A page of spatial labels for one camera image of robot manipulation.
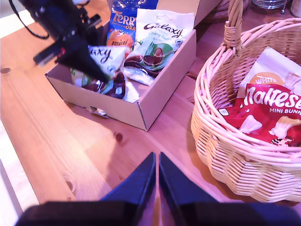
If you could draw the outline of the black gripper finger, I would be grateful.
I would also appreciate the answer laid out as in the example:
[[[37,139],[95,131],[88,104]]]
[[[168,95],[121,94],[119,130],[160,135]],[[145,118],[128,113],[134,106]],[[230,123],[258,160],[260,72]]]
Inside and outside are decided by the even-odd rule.
[[[109,79],[91,58],[88,43],[81,37],[61,41],[61,52],[56,60],[66,67],[81,71],[90,77],[107,83]]]
[[[165,155],[159,155],[159,185],[177,226],[216,226],[218,202]]]
[[[115,187],[101,202],[114,204],[108,226],[136,226],[142,218],[156,183],[156,154],[150,153],[143,162]]]

